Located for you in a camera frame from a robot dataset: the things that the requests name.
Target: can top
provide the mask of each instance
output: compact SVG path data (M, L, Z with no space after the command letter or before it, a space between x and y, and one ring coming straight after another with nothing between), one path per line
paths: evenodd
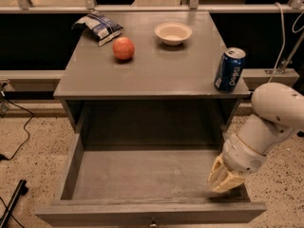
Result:
M225 54L228 57L231 57L231 58L234 58L234 59L241 59L241 58L244 58L246 56L245 51L243 51L240 48L236 48L236 47L227 48L227 50L225 51Z

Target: red ball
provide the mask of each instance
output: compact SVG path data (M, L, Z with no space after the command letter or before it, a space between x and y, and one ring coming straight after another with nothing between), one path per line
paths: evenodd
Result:
M133 42L127 37L120 37L114 41L113 53L120 60L128 60L133 57L135 47Z

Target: floor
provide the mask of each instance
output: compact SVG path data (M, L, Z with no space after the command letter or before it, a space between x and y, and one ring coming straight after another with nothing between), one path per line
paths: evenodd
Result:
M27 125L28 142L11 161L0 161L0 196L8 203L19 180L28 192L21 196L13 215L25 227L50 228L34 215L36 207L51 203L73 138L65 111L59 103L19 103L35 117ZM242 104L228 132L238 131L251 113ZM10 157L27 137L23 125L29 114L11 105L0 119L0 151ZM304 138L294 136L275 147L258 173L246 181L252 202L265 202L267 211L248 224L186 225L184 228L304 227ZM4 206L0 205L0 214ZM12 218L9 228L20 227Z

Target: gray tabletop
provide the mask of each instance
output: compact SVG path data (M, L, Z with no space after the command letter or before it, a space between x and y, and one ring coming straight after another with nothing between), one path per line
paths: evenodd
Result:
M226 49L208 12L105 12L123 26L135 45L130 61L112 52L113 41L99 47L85 30L55 91L58 99L238 98L249 94L240 79L232 93L218 92L214 78ZM154 32L164 22L188 25L193 34L183 44L165 45Z

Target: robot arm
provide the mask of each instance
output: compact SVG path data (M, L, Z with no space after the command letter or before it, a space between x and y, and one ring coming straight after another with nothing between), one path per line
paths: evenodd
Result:
M279 83L259 86L252 97L252 114L238 133L232 134L216 157L209 183L222 193L245 182L266 162L277 144L304 129L304 96Z

